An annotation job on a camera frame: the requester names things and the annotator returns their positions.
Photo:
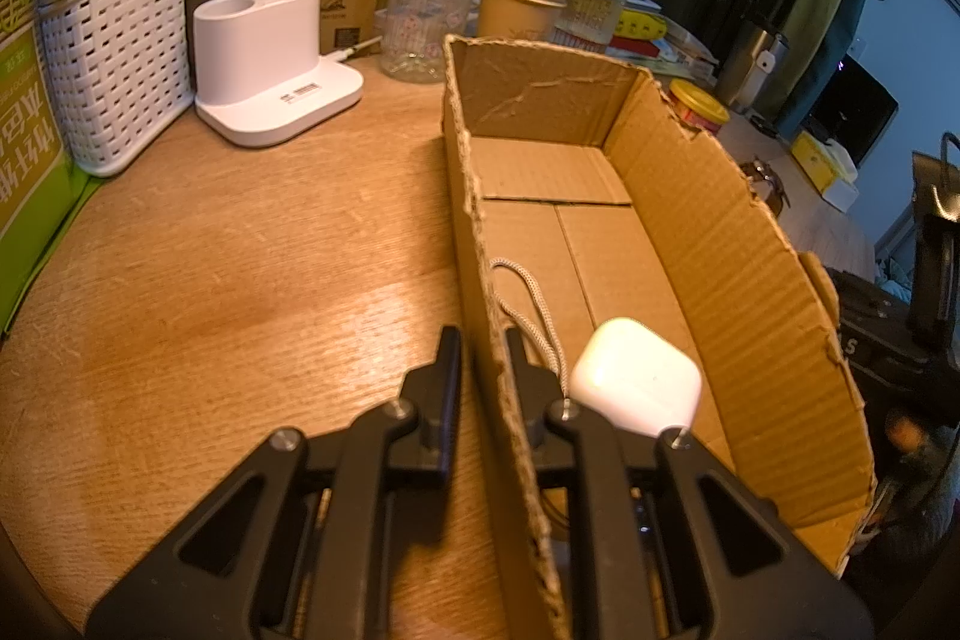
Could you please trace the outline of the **white earbuds case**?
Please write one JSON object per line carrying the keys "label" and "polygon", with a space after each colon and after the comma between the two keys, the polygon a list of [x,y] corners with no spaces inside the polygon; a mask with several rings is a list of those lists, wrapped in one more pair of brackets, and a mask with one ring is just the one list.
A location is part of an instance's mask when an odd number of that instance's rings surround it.
{"label": "white earbuds case", "polygon": [[690,429],[701,390],[703,378],[690,357],[625,317],[604,321],[594,331],[568,381],[576,403],[619,429],[649,437]]}

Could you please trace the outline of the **brown cardboard box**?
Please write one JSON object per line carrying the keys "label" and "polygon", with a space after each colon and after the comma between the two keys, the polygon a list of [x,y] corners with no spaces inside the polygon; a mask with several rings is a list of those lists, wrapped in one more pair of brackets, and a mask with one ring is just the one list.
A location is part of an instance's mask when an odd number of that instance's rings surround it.
{"label": "brown cardboard box", "polygon": [[703,377],[693,434],[843,569],[874,460],[822,263],[649,71],[545,42],[449,37],[443,50],[460,297],[512,635],[571,632],[506,349],[526,278],[568,359],[617,317],[690,357]]}

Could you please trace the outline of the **brown leather wristwatch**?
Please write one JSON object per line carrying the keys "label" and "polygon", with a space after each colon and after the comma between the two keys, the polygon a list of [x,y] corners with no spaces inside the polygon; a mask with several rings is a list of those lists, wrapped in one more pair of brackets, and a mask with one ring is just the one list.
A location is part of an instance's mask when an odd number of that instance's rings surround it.
{"label": "brown leather wristwatch", "polygon": [[766,161],[760,158],[745,161],[740,164],[740,172],[747,177],[752,191],[765,203],[775,218],[779,218],[782,211],[791,206],[781,177]]}

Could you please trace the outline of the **yellow tissue box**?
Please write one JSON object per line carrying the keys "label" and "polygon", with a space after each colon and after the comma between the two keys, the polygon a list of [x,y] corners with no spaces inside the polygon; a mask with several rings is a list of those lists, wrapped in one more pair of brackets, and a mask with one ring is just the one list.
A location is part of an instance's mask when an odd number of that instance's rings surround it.
{"label": "yellow tissue box", "polygon": [[846,148],[836,140],[823,143],[802,130],[791,143],[791,154],[822,200],[839,213],[848,213],[859,197],[859,172]]}

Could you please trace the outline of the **steel thermos flask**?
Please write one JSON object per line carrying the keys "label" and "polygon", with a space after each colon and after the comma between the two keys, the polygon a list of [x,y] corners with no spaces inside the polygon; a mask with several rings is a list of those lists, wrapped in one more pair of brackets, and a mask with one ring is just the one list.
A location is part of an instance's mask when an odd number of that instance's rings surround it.
{"label": "steel thermos flask", "polygon": [[788,52],[788,37],[782,32],[747,23],[722,65],[716,99],[734,112],[750,109]]}

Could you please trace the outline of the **yellow lidded small jar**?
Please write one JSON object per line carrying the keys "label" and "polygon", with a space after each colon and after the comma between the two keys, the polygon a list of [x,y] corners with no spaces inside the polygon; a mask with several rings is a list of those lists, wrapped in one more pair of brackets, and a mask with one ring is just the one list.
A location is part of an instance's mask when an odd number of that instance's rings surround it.
{"label": "yellow lidded small jar", "polygon": [[729,110],[713,94],[704,91],[692,81],[674,78],[670,81],[669,101],[684,124],[719,133],[729,122]]}

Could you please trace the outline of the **green printed carton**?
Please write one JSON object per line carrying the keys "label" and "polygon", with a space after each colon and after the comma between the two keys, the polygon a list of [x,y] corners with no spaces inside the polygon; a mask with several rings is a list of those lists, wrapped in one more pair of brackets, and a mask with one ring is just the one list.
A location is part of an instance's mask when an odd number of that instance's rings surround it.
{"label": "green printed carton", "polygon": [[2,41],[2,330],[99,181],[73,161],[55,122],[36,26]]}

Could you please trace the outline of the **white desk lamp base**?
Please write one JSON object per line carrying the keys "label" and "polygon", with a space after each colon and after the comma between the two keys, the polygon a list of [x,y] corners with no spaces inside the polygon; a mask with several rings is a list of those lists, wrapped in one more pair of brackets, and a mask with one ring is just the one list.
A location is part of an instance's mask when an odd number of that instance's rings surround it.
{"label": "white desk lamp base", "polygon": [[320,53],[320,0],[195,8],[195,112],[229,143],[270,148],[359,103],[364,78]]}

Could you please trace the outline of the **white woven plastic basket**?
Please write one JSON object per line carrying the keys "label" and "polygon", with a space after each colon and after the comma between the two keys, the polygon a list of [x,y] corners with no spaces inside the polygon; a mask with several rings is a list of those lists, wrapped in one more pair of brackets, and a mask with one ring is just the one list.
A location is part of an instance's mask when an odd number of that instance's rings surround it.
{"label": "white woven plastic basket", "polygon": [[59,0],[39,8],[55,119],[76,165],[122,172],[194,104],[185,0]]}

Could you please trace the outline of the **patterned clear drinking glass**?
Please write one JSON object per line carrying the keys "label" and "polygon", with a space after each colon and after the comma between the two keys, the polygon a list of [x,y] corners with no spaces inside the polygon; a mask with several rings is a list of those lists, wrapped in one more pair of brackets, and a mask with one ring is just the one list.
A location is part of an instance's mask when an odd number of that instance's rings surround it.
{"label": "patterned clear drinking glass", "polygon": [[444,39],[466,30],[473,0],[387,0],[381,70],[394,80],[429,85],[443,80]]}

